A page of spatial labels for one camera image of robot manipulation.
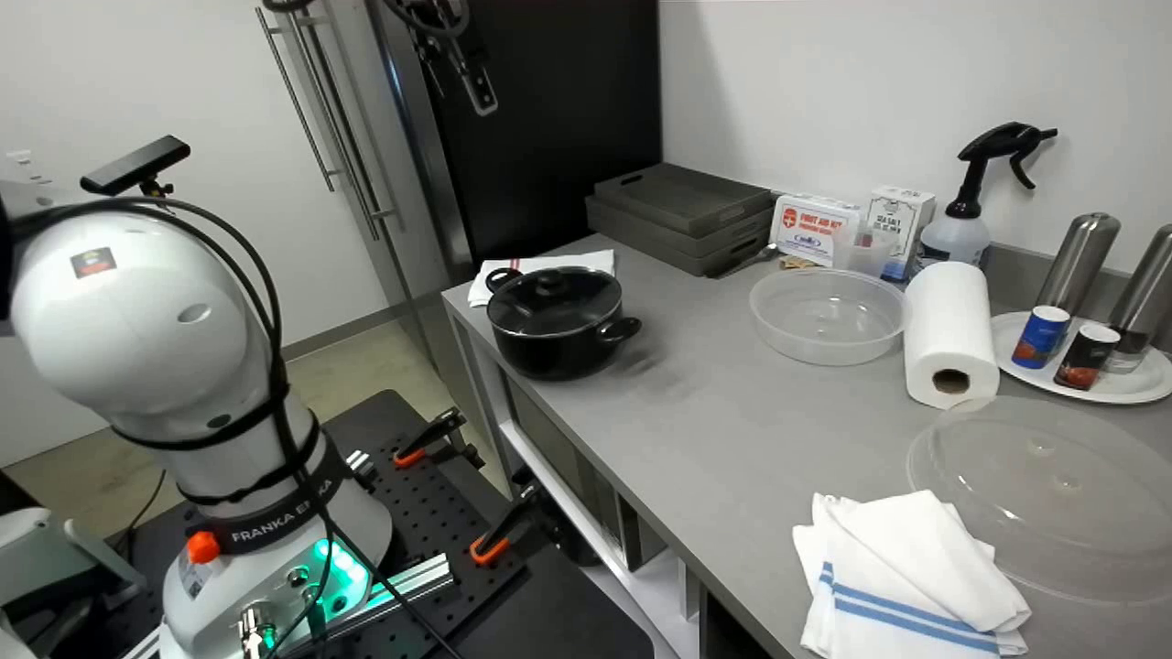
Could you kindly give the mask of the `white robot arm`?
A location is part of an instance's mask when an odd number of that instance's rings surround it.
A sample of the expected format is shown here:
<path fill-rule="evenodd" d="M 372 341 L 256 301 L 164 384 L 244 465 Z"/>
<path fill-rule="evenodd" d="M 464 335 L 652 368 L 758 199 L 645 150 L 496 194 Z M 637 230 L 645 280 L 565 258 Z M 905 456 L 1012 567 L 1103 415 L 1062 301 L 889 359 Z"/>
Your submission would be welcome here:
<path fill-rule="evenodd" d="M 150 451 L 193 505 L 160 582 L 160 649 L 236 659 L 256 610 L 274 639 L 366 599 L 393 514 L 283 381 L 214 249 L 138 211 L 84 211 L 14 266 L 14 335 L 66 398 Z"/>

